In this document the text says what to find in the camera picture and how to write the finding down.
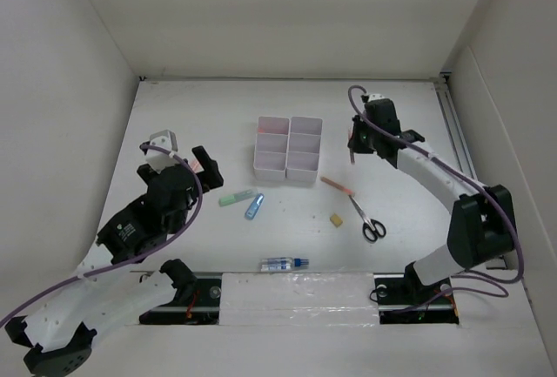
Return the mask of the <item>red highlighter pen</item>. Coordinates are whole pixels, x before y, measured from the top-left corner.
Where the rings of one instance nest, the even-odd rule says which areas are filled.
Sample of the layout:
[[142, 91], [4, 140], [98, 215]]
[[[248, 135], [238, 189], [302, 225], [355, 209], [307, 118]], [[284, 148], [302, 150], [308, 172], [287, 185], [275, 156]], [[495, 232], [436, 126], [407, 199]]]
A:
[[271, 120], [269, 123], [261, 123], [258, 125], [258, 133], [287, 135], [289, 131], [289, 123], [280, 123]]

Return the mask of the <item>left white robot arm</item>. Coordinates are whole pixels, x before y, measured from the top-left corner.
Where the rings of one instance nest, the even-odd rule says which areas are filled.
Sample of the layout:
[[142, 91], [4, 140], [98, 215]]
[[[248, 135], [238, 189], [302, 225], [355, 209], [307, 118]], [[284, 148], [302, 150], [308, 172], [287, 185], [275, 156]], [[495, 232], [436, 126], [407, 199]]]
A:
[[140, 148], [146, 162], [138, 176], [145, 193], [98, 231], [74, 276], [24, 302], [30, 306], [44, 300], [36, 312], [24, 315], [18, 307], [1, 321], [10, 340], [27, 347], [23, 362], [33, 376], [67, 376], [110, 332], [152, 308], [181, 305], [197, 296], [198, 279], [180, 259], [165, 261], [117, 296], [107, 295], [131, 269], [183, 234], [199, 215], [205, 193], [224, 184], [217, 161], [202, 146], [192, 150], [200, 172], [174, 147], [149, 141]]

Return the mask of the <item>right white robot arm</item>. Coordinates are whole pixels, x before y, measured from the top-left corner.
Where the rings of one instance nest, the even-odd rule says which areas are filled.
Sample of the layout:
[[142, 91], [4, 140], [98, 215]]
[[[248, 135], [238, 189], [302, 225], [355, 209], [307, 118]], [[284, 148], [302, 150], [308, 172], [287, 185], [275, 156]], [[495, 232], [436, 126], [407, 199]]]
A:
[[468, 177], [440, 158], [421, 134], [402, 130], [391, 99], [363, 92], [352, 108], [351, 153], [377, 155], [426, 188], [450, 215], [445, 243], [406, 266], [399, 286], [404, 295], [421, 302], [434, 286], [459, 274], [501, 284], [477, 267], [509, 252], [523, 256], [510, 191]]

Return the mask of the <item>green capped correction tape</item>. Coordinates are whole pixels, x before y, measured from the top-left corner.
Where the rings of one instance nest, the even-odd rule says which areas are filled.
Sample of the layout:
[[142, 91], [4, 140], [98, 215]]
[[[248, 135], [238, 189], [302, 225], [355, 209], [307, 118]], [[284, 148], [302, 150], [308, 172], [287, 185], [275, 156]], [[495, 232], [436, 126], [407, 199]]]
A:
[[241, 192], [235, 192], [224, 197], [221, 197], [218, 200], [218, 204], [220, 207], [225, 207], [228, 205], [233, 205], [241, 201], [245, 201], [247, 199], [254, 198], [258, 192], [254, 189], [247, 189]]

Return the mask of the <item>blue transparent stapler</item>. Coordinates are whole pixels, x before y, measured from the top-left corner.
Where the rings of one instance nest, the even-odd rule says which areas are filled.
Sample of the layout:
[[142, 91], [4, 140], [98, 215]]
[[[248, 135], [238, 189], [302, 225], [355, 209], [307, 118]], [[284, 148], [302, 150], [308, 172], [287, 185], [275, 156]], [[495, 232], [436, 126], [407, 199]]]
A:
[[263, 193], [259, 193], [254, 200], [250, 203], [248, 209], [245, 212], [245, 218], [248, 220], [253, 220], [256, 215], [258, 214], [258, 211], [260, 209], [260, 207], [262, 206], [262, 203], [265, 199], [265, 196]]

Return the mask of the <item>brown orange pen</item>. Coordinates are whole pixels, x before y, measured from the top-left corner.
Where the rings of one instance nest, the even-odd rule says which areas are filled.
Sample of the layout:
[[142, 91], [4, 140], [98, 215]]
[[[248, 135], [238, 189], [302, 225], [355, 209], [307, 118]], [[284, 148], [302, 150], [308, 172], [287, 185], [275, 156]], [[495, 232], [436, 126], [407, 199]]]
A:
[[336, 181], [333, 181], [333, 180], [331, 180], [327, 177], [324, 177], [324, 176], [321, 176], [319, 179], [320, 179], [321, 182], [335, 188], [336, 190], [339, 190], [339, 191], [343, 192], [344, 194], [346, 194], [348, 196], [354, 196], [355, 195], [353, 190], [341, 185], [340, 183], [338, 183]]

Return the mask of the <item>right white compartment organizer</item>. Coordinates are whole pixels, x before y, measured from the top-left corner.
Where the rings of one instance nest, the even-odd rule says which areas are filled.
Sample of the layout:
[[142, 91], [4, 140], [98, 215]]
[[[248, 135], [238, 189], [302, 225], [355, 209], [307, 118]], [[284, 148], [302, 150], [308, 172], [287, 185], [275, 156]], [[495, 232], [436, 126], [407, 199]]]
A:
[[291, 118], [285, 166], [287, 179], [304, 183], [316, 181], [322, 131], [321, 118]]

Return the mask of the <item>white compartment organizer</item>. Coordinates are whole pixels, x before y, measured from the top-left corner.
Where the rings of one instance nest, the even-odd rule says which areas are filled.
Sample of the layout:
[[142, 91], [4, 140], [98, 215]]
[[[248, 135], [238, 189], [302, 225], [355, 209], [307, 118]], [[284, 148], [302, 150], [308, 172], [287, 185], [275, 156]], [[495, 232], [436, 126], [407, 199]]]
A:
[[[258, 125], [271, 120], [289, 123], [290, 131], [289, 118], [260, 116]], [[253, 160], [255, 178], [259, 181], [285, 180], [289, 132], [287, 135], [258, 133], [258, 125]]]
[[316, 181], [322, 131], [321, 118], [291, 118], [285, 166], [287, 179], [304, 183]]

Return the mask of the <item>left white compartment organizer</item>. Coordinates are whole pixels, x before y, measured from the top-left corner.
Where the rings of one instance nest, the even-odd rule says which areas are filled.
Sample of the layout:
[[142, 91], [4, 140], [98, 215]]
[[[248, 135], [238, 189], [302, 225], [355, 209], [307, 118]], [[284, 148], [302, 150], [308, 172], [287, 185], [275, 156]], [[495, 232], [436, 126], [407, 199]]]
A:
[[[258, 125], [271, 120], [289, 123], [290, 131], [289, 118], [260, 116]], [[258, 133], [258, 125], [253, 160], [255, 178], [259, 181], [285, 180], [289, 132], [287, 135]]]

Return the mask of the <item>yellow eraser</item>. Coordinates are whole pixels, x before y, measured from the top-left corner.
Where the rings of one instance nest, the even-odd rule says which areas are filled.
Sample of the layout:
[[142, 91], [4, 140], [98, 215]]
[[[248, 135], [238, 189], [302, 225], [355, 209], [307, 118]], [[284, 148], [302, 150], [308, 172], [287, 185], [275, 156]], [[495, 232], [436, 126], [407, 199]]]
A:
[[339, 215], [337, 215], [337, 214], [333, 214], [333, 215], [330, 217], [330, 220], [331, 220], [331, 222], [332, 222], [336, 227], [341, 226], [342, 223], [343, 223], [342, 218], [341, 218]]

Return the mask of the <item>blue capped glue bottle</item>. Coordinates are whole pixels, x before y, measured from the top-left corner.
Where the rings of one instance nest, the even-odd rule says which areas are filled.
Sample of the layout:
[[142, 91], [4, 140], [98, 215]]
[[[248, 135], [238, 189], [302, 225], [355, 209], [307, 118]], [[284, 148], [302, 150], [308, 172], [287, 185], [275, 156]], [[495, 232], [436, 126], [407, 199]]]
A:
[[308, 266], [308, 259], [292, 257], [267, 258], [260, 262], [260, 271], [262, 273], [288, 272], [306, 269]]

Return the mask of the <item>black handled scissors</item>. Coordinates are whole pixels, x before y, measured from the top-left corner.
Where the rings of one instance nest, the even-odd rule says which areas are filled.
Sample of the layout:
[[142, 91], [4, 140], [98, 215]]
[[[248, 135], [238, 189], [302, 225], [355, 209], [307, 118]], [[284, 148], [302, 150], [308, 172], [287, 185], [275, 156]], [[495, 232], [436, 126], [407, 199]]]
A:
[[386, 227], [378, 220], [370, 218], [352, 194], [348, 196], [354, 209], [362, 219], [362, 234], [369, 243], [375, 243], [386, 236]]

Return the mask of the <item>aluminium rail right side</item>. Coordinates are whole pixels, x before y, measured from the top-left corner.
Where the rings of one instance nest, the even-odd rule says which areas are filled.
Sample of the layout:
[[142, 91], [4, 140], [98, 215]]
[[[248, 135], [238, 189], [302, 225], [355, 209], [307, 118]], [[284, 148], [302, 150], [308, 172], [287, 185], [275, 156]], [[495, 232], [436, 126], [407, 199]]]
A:
[[453, 154], [456, 159], [458, 169], [468, 177], [477, 179], [477, 174], [473, 166], [470, 151], [468, 150], [464, 133], [457, 116], [456, 108], [453, 103], [449, 88], [449, 72], [441, 72], [437, 77], [431, 79], [436, 95], [440, 104], [446, 128], [449, 133], [453, 147]]

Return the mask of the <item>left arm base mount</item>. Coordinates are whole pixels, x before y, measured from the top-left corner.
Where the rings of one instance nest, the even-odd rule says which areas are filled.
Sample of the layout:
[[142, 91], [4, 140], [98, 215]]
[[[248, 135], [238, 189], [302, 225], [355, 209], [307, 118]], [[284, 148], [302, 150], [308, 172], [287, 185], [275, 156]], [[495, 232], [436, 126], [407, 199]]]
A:
[[222, 295], [221, 273], [194, 273], [183, 261], [164, 262], [161, 273], [169, 273], [175, 288], [173, 299], [139, 316], [141, 325], [209, 326], [219, 322]]

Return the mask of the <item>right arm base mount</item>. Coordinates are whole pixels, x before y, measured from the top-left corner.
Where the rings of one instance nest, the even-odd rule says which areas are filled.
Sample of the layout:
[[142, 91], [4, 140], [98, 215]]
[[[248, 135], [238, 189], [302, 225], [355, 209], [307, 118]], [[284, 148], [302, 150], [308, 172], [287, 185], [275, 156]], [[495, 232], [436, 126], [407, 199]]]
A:
[[450, 279], [444, 279], [418, 291], [404, 287], [402, 274], [378, 274], [369, 299], [379, 309], [380, 325], [419, 325], [460, 323], [458, 309], [451, 293]]

